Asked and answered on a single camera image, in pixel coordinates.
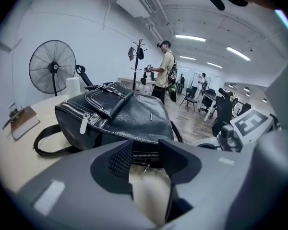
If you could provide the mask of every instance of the tube light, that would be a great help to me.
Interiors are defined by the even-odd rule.
[[[231,47],[227,47],[226,49],[229,50],[230,52],[233,52],[234,54],[242,57],[243,59],[245,59],[245,60],[247,60],[247,61],[250,61],[250,60],[251,60],[250,58],[248,58],[248,57],[245,56],[244,54],[238,52],[237,50],[235,50],[235,49],[233,49],[233,48],[231,48]]]
[[[210,63],[210,62],[207,62],[207,64],[209,64],[209,65],[211,65],[211,66],[215,66],[215,67],[222,68],[221,66],[218,66],[218,65],[216,65],[216,64],[212,64],[212,63]]]
[[[184,36],[184,35],[175,35],[175,36],[176,38],[192,39],[192,40],[201,41],[201,42],[206,41],[205,38],[196,37],[196,36]]]
[[[283,22],[285,27],[287,27],[287,29],[288,29],[288,19],[287,19],[286,15],[284,14],[284,12],[282,12],[281,10],[275,10],[275,13],[278,15],[280,20]]]
[[[180,56],[180,58],[184,58],[184,59],[191,59],[191,60],[196,60],[194,58],[191,58],[191,57],[186,57],[186,56]]]

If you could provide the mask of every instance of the white cylinder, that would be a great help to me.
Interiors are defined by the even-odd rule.
[[[69,99],[81,94],[79,78],[67,78],[66,86]]]

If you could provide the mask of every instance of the black fan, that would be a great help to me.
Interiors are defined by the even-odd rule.
[[[34,51],[30,59],[30,79],[39,91],[57,96],[57,91],[66,88],[66,79],[74,76],[75,65],[75,55],[66,43],[47,41]]]

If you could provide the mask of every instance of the beige t-shirt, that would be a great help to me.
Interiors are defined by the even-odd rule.
[[[168,74],[174,65],[174,56],[172,52],[166,52],[164,54],[163,61],[160,68],[164,69],[163,72],[159,72],[157,75],[156,86],[165,88],[167,86]]]

